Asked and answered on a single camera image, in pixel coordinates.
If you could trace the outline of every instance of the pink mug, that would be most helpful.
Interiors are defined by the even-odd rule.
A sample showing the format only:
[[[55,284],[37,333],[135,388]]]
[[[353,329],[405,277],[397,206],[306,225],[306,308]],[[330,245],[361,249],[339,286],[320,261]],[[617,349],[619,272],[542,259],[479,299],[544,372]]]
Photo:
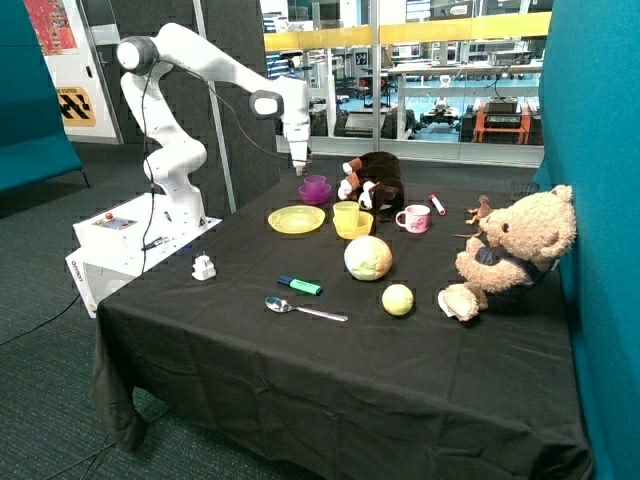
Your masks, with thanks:
[[[424,233],[429,228],[431,209],[425,205],[409,205],[396,215],[396,223],[409,233]],[[405,223],[400,222],[400,216],[405,216]]]

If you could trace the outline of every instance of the spoon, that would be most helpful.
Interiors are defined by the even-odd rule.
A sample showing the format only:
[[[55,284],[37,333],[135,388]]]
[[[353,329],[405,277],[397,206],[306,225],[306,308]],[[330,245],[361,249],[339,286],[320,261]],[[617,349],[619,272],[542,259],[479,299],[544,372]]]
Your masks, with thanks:
[[[318,317],[328,318],[330,320],[337,320],[339,322],[344,322],[348,320],[344,315],[336,315],[334,313],[320,312],[318,310],[312,310],[310,308],[303,307],[294,307],[290,305],[286,300],[278,297],[267,297],[265,299],[265,303],[270,310],[273,310],[276,313],[287,313],[292,310],[298,310],[304,313],[310,313],[311,315],[317,315]]]

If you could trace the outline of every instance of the mug handle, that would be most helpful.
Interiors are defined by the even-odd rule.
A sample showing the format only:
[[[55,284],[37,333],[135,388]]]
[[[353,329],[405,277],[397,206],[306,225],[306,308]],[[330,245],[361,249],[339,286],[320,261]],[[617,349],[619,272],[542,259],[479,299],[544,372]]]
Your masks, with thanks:
[[[407,221],[407,219],[406,219],[407,212],[405,212],[405,211],[403,210],[403,211],[398,212],[398,213],[396,214],[396,223],[397,223],[400,227],[402,227],[402,228],[407,228],[407,224],[406,224],[406,223],[400,223],[400,221],[398,220],[398,218],[400,218],[400,215],[405,215],[405,222],[406,222],[406,221]]]

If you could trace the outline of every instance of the teal partition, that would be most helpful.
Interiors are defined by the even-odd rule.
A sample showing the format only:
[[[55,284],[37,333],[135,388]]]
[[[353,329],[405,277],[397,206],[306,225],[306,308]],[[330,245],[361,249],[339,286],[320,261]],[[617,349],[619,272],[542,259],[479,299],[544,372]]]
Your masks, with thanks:
[[[536,181],[574,188],[578,239],[561,273],[603,479],[640,478],[639,24],[639,2],[556,1],[540,86]]]
[[[0,15],[0,191],[80,170],[22,0]]]

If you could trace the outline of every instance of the yellow ball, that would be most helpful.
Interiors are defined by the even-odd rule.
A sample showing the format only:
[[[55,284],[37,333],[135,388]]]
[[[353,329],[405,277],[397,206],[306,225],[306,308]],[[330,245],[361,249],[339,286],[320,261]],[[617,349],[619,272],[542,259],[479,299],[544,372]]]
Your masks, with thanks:
[[[391,249],[383,240],[363,235],[353,240],[344,250],[344,263],[349,273],[358,280],[377,280],[391,268]]]
[[[413,307],[413,292],[398,283],[391,285],[382,294],[382,306],[391,315],[404,315]]]

